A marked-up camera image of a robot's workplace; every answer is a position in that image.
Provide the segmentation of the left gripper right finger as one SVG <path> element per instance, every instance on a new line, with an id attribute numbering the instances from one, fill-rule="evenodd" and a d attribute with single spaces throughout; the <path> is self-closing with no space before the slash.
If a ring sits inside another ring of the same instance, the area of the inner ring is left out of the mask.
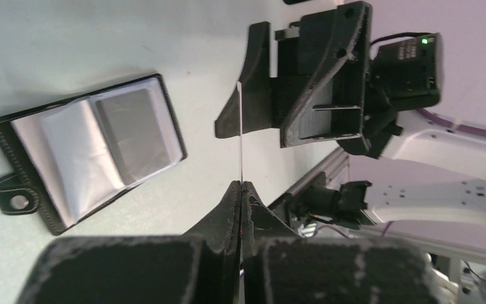
<path id="1" fill-rule="evenodd" d="M 439 303 L 423 252 L 394 238 L 303 238 L 242 185 L 246 303 Z"/>

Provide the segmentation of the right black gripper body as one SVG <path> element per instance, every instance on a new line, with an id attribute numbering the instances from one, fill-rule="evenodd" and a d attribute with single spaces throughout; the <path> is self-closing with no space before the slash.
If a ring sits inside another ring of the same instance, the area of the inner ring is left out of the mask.
<path id="1" fill-rule="evenodd" d="M 400 136 L 398 114 L 440 102 L 442 35 L 400 33 L 373 60 L 346 61 L 321 88 L 291 95 L 280 128 L 282 148 L 336 141 L 351 155 L 379 158 Z"/>

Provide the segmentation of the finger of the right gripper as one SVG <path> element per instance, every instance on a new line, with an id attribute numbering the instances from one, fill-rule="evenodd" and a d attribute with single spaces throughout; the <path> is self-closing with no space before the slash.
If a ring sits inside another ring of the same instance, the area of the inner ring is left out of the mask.
<path id="1" fill-rule="evenodd" d="M 239 75 L 242 83 L 243 134 L 273 127 L 270 86 L 270 23 L 249 26 L 244 64 Z M 215 120 L 215 136 L 238 136 L 236 88 Z"/>
<path id="2" fill-rule="evenodd" d="M 370 148 L 363 120 L 371 18 L 371 4 L 356 1 L 279 30 L 281 147 L 338 141 L 344 148 Z"/>

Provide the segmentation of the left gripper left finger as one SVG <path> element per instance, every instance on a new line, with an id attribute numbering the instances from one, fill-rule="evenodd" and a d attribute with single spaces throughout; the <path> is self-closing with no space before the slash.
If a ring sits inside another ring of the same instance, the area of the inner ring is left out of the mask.
<path id="1" fill-rule="evenodd" d="M 242 184 L 179 236 L 61 237 L 18 303 L 237 303 Z"/>

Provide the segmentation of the thin white credit card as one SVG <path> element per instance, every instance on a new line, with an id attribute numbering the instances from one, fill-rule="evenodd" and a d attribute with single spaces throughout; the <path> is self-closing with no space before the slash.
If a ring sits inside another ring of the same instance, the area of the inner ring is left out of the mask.
<path id="1" fill-rule="evenodd" d="M 237 95 L 237 114 L 238 114 L 238 140 L 239 140 L 239 180 L 240 183 L 244 183 L 244 166 L 243 166 L 243 117 L 242 117 L 242 83 L 236 82 L 236 95 Z"/>

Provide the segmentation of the black leather card holder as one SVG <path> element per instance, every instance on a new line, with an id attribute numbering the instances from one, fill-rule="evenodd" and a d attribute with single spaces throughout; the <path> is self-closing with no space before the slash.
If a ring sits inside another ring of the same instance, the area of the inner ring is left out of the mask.
<path id="1" fill-rule="evenodd" d="M 0 116 L 0 209 L 59 236 L 187 158 L 163 76 Z"/>

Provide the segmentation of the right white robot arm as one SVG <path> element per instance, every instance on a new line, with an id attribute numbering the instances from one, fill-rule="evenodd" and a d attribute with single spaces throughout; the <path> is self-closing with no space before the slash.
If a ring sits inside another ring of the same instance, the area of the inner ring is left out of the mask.
<path id="1" fill-rule="evenodd" d="M 442 36 L 405 32 L 380 38 L 370 58 L 372 7 L 365 1 L 302 16 L 272 32 L 249 26 L 236 87 L 215 120 L 219 139 L 277 129 L 280 146 L 334 141 L 337 147 L 269 205 L 287 226 L 350 229 L 399 221 L 486 227 L 486 129 L 430 113 L 442 95 Z M 468 180 L 335 189 L 349 157 L 409 160 Z"/>

